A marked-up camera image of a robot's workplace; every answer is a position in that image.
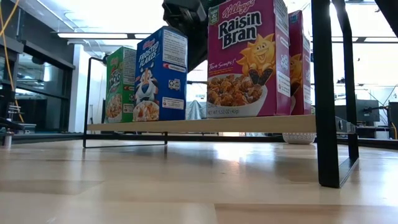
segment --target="white wall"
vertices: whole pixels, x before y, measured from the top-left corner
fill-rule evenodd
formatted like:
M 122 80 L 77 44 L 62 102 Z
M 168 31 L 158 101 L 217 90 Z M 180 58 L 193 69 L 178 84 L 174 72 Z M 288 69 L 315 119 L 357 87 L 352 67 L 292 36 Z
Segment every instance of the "white wall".
M 76 69 L 72 76 L 72 90 L 70 100 L 69 131 L 83 132 L 85 121 L 85 103 L 88 74 L 88 59 L 90 55 L 83 50 L 81 45 L 75 46 L 73 64 Z M 89 105 L 93 105 L 93 122 L 100 123 L 102 104 L 106 93 L 106 66 L 96 60 L 91 61 L 91 81 Z M 90 123 L 91 110 L 88 107 L 88 123 Z

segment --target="black metal frame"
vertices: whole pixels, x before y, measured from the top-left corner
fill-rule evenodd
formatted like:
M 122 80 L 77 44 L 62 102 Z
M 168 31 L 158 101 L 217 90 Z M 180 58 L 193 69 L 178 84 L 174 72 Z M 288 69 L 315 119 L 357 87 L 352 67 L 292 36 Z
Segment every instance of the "black metal frame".
M 344 0 L 332 0 L 338 12 L 338 20 L 343 31 L 344 63 L 346 79 L 346 102 L 347 120 L 356 125 L 356 105 L 354 90 L 354 65 L 353 65 L 353 42 L 351 26 Z M 313 22 L 313 53 L 315 72 L 315 104 L 317 107 L 316 126 L 318 144 L 318 178 L 319 183 L 325 187 L 340 188 L 349 177 L 358 161 L 358 136 L 352 127 L 345 126 L 335 118 L 334 83 L 333 83 L 333 59 L 330 24 L 330 0 L 312 0 L 312 22 Z M 86 92 L 85 128 L 83 134 L 83 147 L 87 139 L 96 139 L 92 134 L 87 134 L 88 121 L 88 99 L 90 94 L 90 70 L 91 60 L 102 62 L 98 58 L 90 58 L 88 63 L 88 81 Z M 338 161 L 338 142 L 336 132 L 345 130 L 348 132 L 349 158 L 342 164 Z M 164 136 L 164 144 L 167 144 L 167 133 Z
M 167 145 L 167 132 L 164 133 L 164 143 L 163 144 L 134 144 L 127 146 L 87 146 L 87 140 L 92 139 L 87 134 L 87 121 L 88 121 L 88 100 L 90 99 L 90 81 L 91 81 L 91 61 L 96 60 L 101 63 L 104 61 L 102 59 L 96 57 L 90 57 L 88 59 L 88 73 L 87 73 L 87 89 L 86 89 L 86 108 L 85 108 L 85 128 L 83 132 L 83 148 L 84 149 L 93 149 L 93 148 L 105 148 L 105 147 L 132 147 L 132 146 L 165 146 Z

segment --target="kellogg's logo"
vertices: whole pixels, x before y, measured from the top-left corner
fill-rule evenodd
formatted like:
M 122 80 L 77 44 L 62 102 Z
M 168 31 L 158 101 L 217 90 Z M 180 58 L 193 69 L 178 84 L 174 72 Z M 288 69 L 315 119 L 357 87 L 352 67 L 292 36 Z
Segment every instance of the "kellogg's logo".
M 223 12 L 223 19 L 226 19 L 236 13 L 239 13 L 239 15 L 246 13 L 249 8 L 254 5 L 255 2 L 256 0 L 249 0 L 245 3 L 241 3 L 241 1 L 238 1 L 235 4 L 230 4 Z
M 114 58 L 114 59 L 112 59 L 112 61 L 111 61 L 111 65 L 117 65 L 119 63 L 119 58 Z
M 145 42 L 144 45 L 142 46 L 142 49 L 145 50 L 149 47 L 152 47 L 154 44 L 155 44 L 155 39 L 147 40 L 147 42 Z

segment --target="ceiling light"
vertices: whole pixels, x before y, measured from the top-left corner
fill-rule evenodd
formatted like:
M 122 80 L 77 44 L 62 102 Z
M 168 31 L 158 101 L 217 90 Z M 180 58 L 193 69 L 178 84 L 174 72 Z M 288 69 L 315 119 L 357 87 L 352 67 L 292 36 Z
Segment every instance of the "ceiling light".
M 150 34 L 134 34 L 137 39 L 145 39 L 150 36 Z
M 358 40 L 357 37 L 353 37 L 353 42 L 356 42 Z M 331 37 L 332 42 L 343 42 L 343 37 Z
M 58 36 L 66 39 L 127 39 L 127 34 L 112 34 L 112 33 L 58 33 Z
M 397 37 L 367 37 L 365 42 L 393 42 L 398 44 Z

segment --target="window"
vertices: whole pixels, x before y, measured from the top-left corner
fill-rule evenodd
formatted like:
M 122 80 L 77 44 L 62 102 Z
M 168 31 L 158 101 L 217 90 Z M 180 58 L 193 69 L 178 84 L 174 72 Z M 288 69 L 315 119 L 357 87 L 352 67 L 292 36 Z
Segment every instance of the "window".
M 207 60 L 188 73 L 187 80 L 193 82 L 207 82 Z
M 6 69 L 6 59 L 0 57 L 0 80 L 5 79 L 4 74 L 7 74 Z
M 187 103 L 194 100 L 206 102 L 207 85 L 202 83 L 192 83 L 187 85 Z
M 17 85 L 64 95 L 64 71 L 29 54 L 20 54 Z
M 63 122 L 67 115 L 68 101 L 20 88 L 16 89 L 16 100 L 26 124 L 35 124 L 36 132 L 65 130 Z

